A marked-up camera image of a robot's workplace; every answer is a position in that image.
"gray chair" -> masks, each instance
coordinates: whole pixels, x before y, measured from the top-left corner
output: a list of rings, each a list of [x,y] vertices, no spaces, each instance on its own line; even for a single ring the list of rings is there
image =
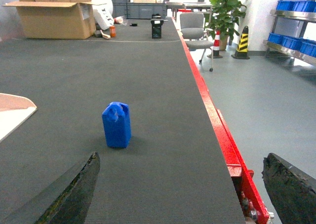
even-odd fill
[[[180,26],[181,32],[184,39],[188,39],[186,41],[187,47],[190,49],[204,49],[201,59],[199,60],[202,63],[203,56],[206,52],[206,49],[211,50],[211,58],[213,64],[213,50],[212,46],[214,45],[212,42],[208,40],[208,35],[204,30],[204,14],[198,12],[189,12],[182,13],[180,15]]]

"blue plastic bottle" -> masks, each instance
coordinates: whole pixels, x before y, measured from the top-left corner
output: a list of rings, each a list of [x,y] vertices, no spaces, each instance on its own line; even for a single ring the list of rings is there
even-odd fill
[[[103,111],[102,120],[108,147],[126,148],[131,138],[129,106],[111,102]]]

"red and white traffic cone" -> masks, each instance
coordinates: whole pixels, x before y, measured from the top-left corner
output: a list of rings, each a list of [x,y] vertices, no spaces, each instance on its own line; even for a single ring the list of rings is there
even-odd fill
[[[215,36],[215,41],[214,41],[214,46],[213,46],[213,54],[214,54],[213,58],[214,59],[218,59],[218,58],[223,57],[219,54],[219,35],[220,35],[219,30],[216,30],[216,36]]]

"gray conveyor belt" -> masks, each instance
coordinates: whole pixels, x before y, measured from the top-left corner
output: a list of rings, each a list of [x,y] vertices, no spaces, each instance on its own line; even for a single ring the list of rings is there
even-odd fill
[[[149,20],[133,21],[110,41],[1,43],[0,92],[38,111],[0,143],[0,219],[97,151],[87,224],[244,223],[173,23],[156,40]],[[106,146],[101,114],[112,101],[130,106],[127,149]]]

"potted plant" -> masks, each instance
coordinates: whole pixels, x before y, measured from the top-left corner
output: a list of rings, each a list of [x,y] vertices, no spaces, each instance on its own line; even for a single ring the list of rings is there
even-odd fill
[[[206,26],[210,28],[210,35],[215,39],[216,30],[220,31],[220,50],[225,50],[227,39],[234,39],[234,34],[239,36],[235,30],[235,23],[239,26],[239,18],[244,18],[245,11],[240,8],[247,8],[240,0],[209,0],[212,7],[211,22]]]

